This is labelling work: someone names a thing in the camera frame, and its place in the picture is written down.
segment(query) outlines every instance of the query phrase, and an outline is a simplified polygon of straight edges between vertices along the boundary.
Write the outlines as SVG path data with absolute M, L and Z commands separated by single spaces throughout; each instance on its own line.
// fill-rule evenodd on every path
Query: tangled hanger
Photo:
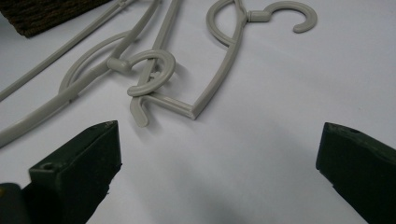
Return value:
M 122 60 L 120 58 L 121 54 L 131 45 L 146 26 L 159 3 L 160 0 L 153 0 L 147 12 L 136 24 L 133 30 L 114 35 L 99 43 L 81 56 L 81 58 L 78 59 L 66 73 L 64 80 L 61 83 L 58 95 L 40 106 L 36 111 L 32 112 L 24 119 L 21 119 L 0 132 L 0 147 L 32 130 L 37 124 L 49 117 L 61 106 L 76 98 L 78 93 L 86 88 L 97 77 L 103 75 L 109 70 L 127 73 L 136 63 L 143 60 L 147 60 L 148 62 L 139 78 L 137 86 L 132 86 L 128 90 L 128 94 L 133 97 L 131 102 L 131 113 L 134 116 L 137 125 L 145 127 L 149 124 L 149 118 L 143 109 L 143 104 L 145 102 L 151 102 L 191 119 L 196 119 L 215 94 L 221 82 L 226 78 L 241 44 L 243 28 L 247 22 L 269 21 L 271 19 L 271 15 L 275 11 L 280 9 L 293 9 L 302 12 L 306 16 L 306 21 L 304 23 L 294 27 L 293 30 L 295 33 L 302 33 L 310 30 L 317 23 L 317 14 L 315 11 L 311 7 L 301 3 L 278 2 L 266 7 L 264 11 L 246 11 L 241 0 L 219 0 L 208 10 L 206 15 L 206 24 L 211 34 L 228 48 L 227 53 L 217 73 L 214 75 L 208 86 L 204 89 L 193 105 L 188 105 L 177 99 L 173 99 L 156 92 L 156 90 L 173 75 L 175 70 L 176 60 L 170 52 L 163 49 L 163 46 L 179 9 L 180 0 L 172 0 L 163 21 L 163 25 L 151 50 L 138 53 L 129 60 Z M 233 32 L 233 36 L 229 37 L 222 33 L 216 26 L 215 17 L 219 11 L 231 3 L 235 4 L 237 24 Z M 111 55 L 106 60 L 96 65 L 84 76 L 78 77 L 76 75 L 78 68 L 97 50 L 121 38 L 121 42 L 115 47 Z M 155 70 L 157 60 L 163 61 L 164 67 L 161 72 Z

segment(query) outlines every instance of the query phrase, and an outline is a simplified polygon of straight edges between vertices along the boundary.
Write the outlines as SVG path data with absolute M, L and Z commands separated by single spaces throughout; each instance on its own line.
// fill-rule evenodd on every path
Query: dark green plastic piece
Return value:
M 17 184 L 0 184 L 0 223 L 29 224 L 21 188 Z
M 86 223 L 120 170 L 118 123 L 97 124 L 30 170 L 23 189 L 33 223 Z
M 396 223 L 396 150 L 357 130 L 325 123 L 317 169 L 368 223 Z

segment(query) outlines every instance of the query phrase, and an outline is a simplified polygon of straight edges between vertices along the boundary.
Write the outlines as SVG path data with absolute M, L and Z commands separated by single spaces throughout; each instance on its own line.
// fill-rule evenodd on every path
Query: plastic hanger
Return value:
M 67 43 L 65 43 L 63 46 L 61 46 L 55 52 L 53 52 L 47 59 L 45 59 L 43 62 L 38 64 L 32 70 L 27 72 L 25 75 L 23 75 L 17 81 L 15 81 L 11 85 L 9 85 L 7 88 L 2 90 L 0 92 L 0 102 L 2 102 L 4 99 L 6 99 L 14 91 L 16 91 L 17 89 L 22 87 L 24 84 L 26 84 L 32 78 L 34 78 L 35 76 L 40 74 L 40 72 L 42 72 L 44 69 L 46 69 L 52 63 L 54 63 L 56 60 L 61 58 L 67 51 L 72 49 L 81 40 L 83 40 L 85 37 L 90 35 L 93 31 L 98 29 L 101 25 L 103 25 L 112 16 L 118 14 L 120 12 L 118 9 L 120 9 L 120 8 L 123 9 L 125 6 L 127 6 L 129 3 L 131 3 L 131 2 L 126 3 L 126 1 L 127 0 L 117 1 L 117 3 L 113 4 L 108 10 L 106 10 L 101 16 L 99 16 L 98 19 L 93 21 L 90 25 L 88 25 L 84 30 L 82 30 L 80 33 L 78 33 L 75 37 L 73 37 L 71 40 L 69 40 Z
M 143 60 L 147 60 L 148 63 L 144 68 L 137 85 L 132 86 L 127 91 L 128 94 L 133 97 L 131 102 L 131 113 L 134 116 L 137 125 L 145 127 L 149 124 L 149 118 L 143 109 L 143 104 L 146 102 L 163 106 L 177 112 L 178 114 L 187 116 L 191 119 L 196 119 L 213 97 L 233 65 L 233 61 L 242 41 L 243 29 L 247 22 L 269 21 L 275 11 L 280 9 L 293 9 L 302 12 L 306 16 L 306 21 L 302 24 L 296 25 L 293 29 L 295 33 L 302 33 L 312 29 L 316 25 L 318 19 L 317 14 L 311 7 L 296 2 L 278 2 L 266 7 L 264 11 L 246 11 L 241 0 L 219 0 L 208 10 L 206 15 L 206 24 L 211 34 L 228 48 L 227 53 L 217 73 L 204 89 L 203 93 L 198 97 L 193 105 L 188 105 L 177 99 L 173 99 L 156 92 L 156 90 L 160 88 L 170 78 L 170 76 L 172 76 L 175 70 L 175 57 L 170 52 L 164 50 L 163 47 L 165 39 L 169 35 L 173 20 L 176 18 L 180 2 L 180 0 L 172 0 L 152 49 L 138 53 L 127 60 L 120 58 L 121 54 L 130 46 L 146 26 L 157 6 L 160 4 L 160 0 L 154 0 L 152 2 L 145 15 L 140 19 L 133 30 L 114 35 L 87 51 L 66 73 L 57 96 L 39 107 L 24 119 L 21 119 L 17 123 L 0 132 L 0 147 L 30 131 L 61 106 L 76 98 L 78 93 L 97 77 L 103 75 L 109 70 L 128 73 L 136 63 Z M 222 33 L 216 26 L 215 17 L 225 6 L 232 3 L 235 4 L 237 11 L 237 24 L 233 36 L 229 37 Z M 84 76 L 77 77 L 76 71 L 92 54 L 103 46 L 120 38 L 122 38 L 122 41 L 115 47 L 107 59 L 96 65 Z M 161 72 L 155 70 L 158 60 L 163 61 L 163 70 Z

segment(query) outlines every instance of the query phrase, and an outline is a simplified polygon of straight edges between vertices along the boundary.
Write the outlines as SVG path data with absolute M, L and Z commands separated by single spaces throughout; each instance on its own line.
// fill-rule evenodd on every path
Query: wicker basket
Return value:
M 110 0 L 0 0 L 0 11 L 18 33 L 40 34 Z

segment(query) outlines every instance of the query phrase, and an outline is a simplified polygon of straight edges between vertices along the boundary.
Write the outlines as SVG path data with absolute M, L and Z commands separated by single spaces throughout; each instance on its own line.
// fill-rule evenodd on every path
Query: white table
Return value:
M 167 43 L 179 66 L 161 92 L 189 104 L 226 50 L 205 26 L 214 2 L 184 1 Z M 116 119 L 123 165 L 89 223 L 365 223 L 315 162 L 326 121 L 396 147 L 396 2 L 302 2 L 318 13 L 318 25 L 293 33 L 292 26 L 304 21 L 293 11 L 276 13 L 268 23 L 248 23 L 231 72 L 197 120 L 148 105 L 151 123 L 138 128 L 126 90 L 137 82 L 140 63 L 132 77 L 96 80 L 73 104 L 1 148 L 0 183 L 26 186 L 31 166 L 89 126 Z M 273 1 L 244 3 L 257 10 Z M 110 4 L 30 39 L 1 17 L 0 90 Z M 163 1 L 127 56 L 151 49 L 169 4 Z M 132 3 L 1 102 L 0 129 L 47 102 L 82 53 L 131 29 L 148 6 L 149 1 Z M 234 18 L 228 7 L 219 27 L 231 34 Z

